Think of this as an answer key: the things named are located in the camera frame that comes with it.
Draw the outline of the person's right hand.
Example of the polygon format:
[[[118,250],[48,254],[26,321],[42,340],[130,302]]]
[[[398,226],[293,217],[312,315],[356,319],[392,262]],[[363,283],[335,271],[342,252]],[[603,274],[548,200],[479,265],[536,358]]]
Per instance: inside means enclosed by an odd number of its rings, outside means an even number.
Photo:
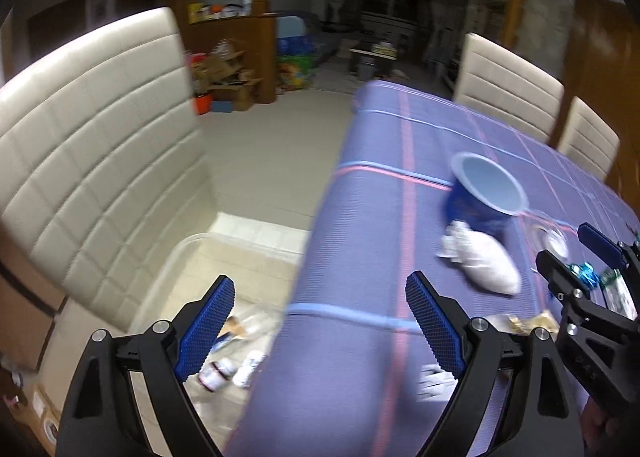
[[[639,406],[618,417],[590,397],[580,417],[586,456],[639,457]]]

